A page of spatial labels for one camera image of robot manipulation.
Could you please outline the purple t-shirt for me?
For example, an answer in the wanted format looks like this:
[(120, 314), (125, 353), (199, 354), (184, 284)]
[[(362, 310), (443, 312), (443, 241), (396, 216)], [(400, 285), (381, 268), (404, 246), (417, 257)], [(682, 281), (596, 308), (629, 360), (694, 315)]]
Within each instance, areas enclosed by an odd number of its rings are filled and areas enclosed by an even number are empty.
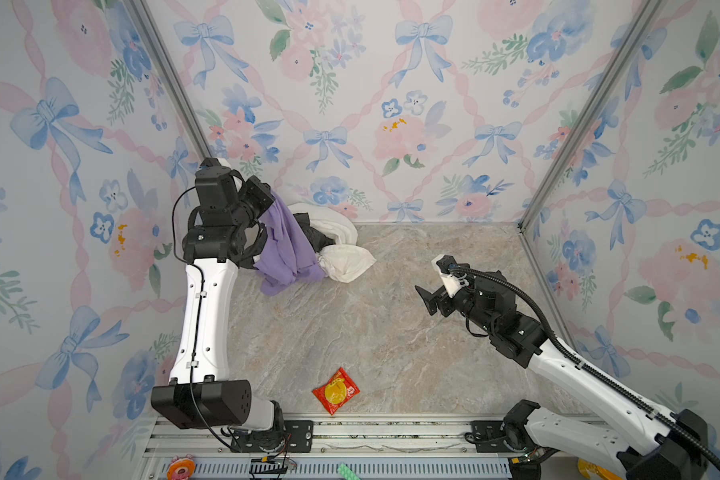
[(276, 194), (274, 199), (260, 218), (267, 240), (254, 262), (262, 277), (260, 290), (267, 296), (275, 296), (298, 281), (319, 282), (326, 277), (293, 213)]

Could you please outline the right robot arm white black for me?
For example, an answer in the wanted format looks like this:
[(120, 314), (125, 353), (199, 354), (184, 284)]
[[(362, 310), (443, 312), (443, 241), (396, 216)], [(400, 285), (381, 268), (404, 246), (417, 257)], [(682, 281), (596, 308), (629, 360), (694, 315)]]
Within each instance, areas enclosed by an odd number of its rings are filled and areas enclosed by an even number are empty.
[(563, 418), (521, 400), (494, 436), (516, 452), (543, 449), (575, 455), (623, 479), (701, 479), (720, 463), (708, 445), (707, 423), (690, 410), (675, 413), (634, 392), (573, 352), (528, 294), (498, 272), (456, 269), (433, 292), (416, 289), (431, 315), (461, 315), (475, 336), (505, 358), (552, 381), (605, 425)]

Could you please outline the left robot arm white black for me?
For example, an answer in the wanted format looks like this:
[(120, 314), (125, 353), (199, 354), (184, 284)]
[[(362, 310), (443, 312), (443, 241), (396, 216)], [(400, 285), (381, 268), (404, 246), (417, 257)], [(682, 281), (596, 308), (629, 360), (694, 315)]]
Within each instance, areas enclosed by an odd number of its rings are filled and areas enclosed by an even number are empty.
[(249, 381), (231, 379), (226, 340), (232, 290), (266, 245), (260, 218), (274, 196), (217, 158), (202, 161), (192, 190), (199, 204), (177, 255), (187, 284), (179, 351), (151, 405), (175, 427), (206, 430), (233, 452), (277, 452), (287, 445), (282, 409), (256, 397)]

